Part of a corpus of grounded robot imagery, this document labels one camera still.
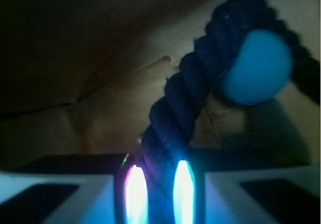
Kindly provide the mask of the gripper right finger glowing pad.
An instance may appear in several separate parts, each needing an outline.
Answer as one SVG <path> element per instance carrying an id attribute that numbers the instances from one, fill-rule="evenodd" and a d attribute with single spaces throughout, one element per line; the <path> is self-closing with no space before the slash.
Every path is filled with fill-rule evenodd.
<path id="1" fill-rule="evenodd" d="M 176 223 L 320 223 L 320 166 L 271 151 L 189 149 Z"/>

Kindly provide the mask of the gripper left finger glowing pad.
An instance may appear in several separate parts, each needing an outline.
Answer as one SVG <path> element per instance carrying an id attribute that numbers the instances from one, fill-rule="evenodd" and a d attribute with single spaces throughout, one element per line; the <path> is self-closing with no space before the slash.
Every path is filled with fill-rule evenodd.
<path id="1" fill-rule="evenodd" d="M 1 223 L 147 223 L 130 154 L 47 156 L 1 172 Z"/>

